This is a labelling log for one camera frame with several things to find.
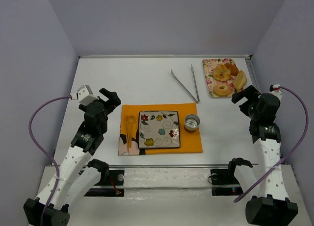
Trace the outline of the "glazed ring doughnut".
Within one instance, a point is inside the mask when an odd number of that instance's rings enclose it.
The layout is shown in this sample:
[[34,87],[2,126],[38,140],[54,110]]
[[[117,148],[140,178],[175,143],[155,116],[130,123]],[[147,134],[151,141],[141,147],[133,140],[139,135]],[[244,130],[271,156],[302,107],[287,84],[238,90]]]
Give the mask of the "glazed ring doughnut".
[[214,93],[219,97],[225,97],[231,92],[231,87],[227,83],[218,83],[214,86]]

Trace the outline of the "metal tongs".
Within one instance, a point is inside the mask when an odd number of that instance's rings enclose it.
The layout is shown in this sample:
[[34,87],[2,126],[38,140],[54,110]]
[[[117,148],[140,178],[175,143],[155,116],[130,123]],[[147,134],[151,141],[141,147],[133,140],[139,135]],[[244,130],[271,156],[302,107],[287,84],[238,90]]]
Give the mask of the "metal tongs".
[[183,89],[183,91],[195,102],[200,102],[200,95],[195,70],[192,64],[186,69],[170,70],[172,78]]

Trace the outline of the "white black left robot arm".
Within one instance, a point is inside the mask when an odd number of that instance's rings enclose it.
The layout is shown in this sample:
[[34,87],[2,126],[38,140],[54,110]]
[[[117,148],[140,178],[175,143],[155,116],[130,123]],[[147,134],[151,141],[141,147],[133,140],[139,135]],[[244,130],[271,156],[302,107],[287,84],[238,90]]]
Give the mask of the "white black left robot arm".
[[102,177],[108,177],[109,165],[92,156],[104,140],[107,132],[108,115],[121,104],[116,92],[105,88],[99,90],[107,100],[93,95],[88,85],[81,86],[76,93],[66,96],[77,100],[84,112],[84,120],[74,135],[61,164],[44,150],[32,132],[32,121],[28,124],[29,134],[35,145],[49,157],[55,167],[55,175],[36,196],[27,199],[23,209],[32,226],[65,226],[70,219],[70,209]]

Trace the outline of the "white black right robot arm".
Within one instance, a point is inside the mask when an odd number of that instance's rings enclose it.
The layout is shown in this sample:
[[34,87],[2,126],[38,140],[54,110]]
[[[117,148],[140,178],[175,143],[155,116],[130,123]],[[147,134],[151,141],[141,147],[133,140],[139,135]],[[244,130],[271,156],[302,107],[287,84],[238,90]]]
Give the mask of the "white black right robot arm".
[[258,165],[243,158],[229,163],[229,173],[239,182],[243,194],[234,202],[246,200],[247,223],[257,226],[287,226],[298,214],[298,206],[290,201],[285,188],[280,158],[281,133],[275,124],[282,92],[276,85],[269,93],[260,93],[249,86],[232,96],[240,111],[250,118],[249,132],[258,158]]

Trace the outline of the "tan bread slice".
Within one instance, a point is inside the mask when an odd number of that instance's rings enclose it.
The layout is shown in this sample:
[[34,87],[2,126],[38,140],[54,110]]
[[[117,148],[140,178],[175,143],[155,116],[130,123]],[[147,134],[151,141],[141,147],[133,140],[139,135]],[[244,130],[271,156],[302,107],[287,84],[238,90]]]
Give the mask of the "tan bread slice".
[[233,85],[234,88],[239,91],[241,90],[247,83],[247,77],[243,70],[239,71],[236,77],[234,78]]

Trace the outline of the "orange plastic spoon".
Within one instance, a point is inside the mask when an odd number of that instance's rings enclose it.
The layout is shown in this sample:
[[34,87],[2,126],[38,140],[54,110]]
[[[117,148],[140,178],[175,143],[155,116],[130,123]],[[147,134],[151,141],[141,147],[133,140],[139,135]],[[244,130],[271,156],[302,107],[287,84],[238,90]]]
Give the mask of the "orange plastic spoon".
[[132,130],[133,130],[133,124],[135,123],[136,118],[135,116],[129,116],[128,117],[128,123],[129,123],[129,147],[132,146]]

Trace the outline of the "dark brown pastry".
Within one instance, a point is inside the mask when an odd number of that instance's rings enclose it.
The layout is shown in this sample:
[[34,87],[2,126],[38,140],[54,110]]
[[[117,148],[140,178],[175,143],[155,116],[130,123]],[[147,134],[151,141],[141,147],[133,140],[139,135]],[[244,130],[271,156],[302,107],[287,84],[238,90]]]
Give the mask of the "dark brown pastry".
[[239,69],[234,64],[225,63],[224,66],[230,70],[231,75],[233,76],[237,76],[237,74],[239,73]]

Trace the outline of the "large golden bagel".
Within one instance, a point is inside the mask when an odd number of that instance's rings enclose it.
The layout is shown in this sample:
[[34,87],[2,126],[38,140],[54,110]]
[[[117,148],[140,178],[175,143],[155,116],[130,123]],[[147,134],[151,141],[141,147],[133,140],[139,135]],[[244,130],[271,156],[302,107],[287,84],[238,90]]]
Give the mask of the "large golden bagel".
[[227,81],[231,78],[230,70],[224,65],[218,65],[213,69],[213,78],[217,81]]

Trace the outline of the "square floral ceramic plate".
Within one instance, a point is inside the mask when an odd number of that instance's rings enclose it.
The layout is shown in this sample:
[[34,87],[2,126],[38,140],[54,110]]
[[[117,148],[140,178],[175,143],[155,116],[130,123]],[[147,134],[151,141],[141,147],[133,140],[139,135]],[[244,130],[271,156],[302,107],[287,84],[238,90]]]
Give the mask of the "square floral ceramic plate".
[[180,146],[178,111],[139,112],[139,149],[176,149]]

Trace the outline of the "small metal cup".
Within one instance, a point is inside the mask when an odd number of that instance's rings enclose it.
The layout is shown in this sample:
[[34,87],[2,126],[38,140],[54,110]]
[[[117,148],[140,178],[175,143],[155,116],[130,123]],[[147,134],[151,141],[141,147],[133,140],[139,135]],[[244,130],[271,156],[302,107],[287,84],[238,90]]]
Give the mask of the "small metal cup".
[[196,131],[200,125],[200,118],[196,114],[189,114],[184,119],[184,128],[188,131]]

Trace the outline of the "orange cartoon placemat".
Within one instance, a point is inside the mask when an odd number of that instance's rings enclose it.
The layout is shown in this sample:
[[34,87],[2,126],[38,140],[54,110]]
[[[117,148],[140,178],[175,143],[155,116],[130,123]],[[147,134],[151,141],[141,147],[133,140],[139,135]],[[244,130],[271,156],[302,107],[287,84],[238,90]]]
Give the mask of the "orange cartoon placemat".
[[[138,123],[141,111],[178,111],[180,120],[181,146],[176,149],[139,149],[138,148]],[[123,105],[121,114],[120,137],[118,155],[151,155],[175,153],[202,153],[200,131],[188,131],[184,128],[184,119],[189,114],[197,114],[195,103],[182,104],[154,104],[154,105]],[[132,130],[132,146],[129,147],[128,117],[135,116],[136,121]]]

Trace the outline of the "aluminium front rail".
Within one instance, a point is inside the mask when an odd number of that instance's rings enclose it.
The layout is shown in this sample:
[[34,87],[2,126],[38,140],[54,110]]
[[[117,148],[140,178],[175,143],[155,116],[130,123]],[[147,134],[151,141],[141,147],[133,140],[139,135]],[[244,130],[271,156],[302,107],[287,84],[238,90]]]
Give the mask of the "aluminium front rail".
[[185,164],[185,165],[109,165],[110,168],[225,168],[228,164]]

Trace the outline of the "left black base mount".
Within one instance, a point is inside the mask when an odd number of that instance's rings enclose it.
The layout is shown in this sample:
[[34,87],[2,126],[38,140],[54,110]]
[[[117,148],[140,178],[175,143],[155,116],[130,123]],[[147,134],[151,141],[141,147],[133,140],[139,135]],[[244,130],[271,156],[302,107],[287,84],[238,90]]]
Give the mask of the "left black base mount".
[[91,187],[85,197],[123,197],[125,170],[113,169],[101,174],[100,181]]

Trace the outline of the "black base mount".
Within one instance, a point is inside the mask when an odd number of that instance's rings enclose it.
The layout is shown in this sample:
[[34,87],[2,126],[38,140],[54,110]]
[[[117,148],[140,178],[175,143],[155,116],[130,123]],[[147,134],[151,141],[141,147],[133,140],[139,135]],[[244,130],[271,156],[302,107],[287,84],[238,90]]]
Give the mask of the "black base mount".
[[243,190],[238,180],[228,174],[227,169],[211,169],[208,182],[213,196],[239,196]]
[[100,181],[91,187],[85,197],[123,197],[125,170],[113,169],[101,174]]

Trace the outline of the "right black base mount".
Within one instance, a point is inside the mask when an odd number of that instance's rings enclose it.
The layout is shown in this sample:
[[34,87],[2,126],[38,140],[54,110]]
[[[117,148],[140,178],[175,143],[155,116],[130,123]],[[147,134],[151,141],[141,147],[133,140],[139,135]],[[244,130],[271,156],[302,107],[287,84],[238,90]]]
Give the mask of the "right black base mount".
[[208,182],[213,196],[239,196],[243,190],[238,180],[228,174],[227,169],[211,169]]

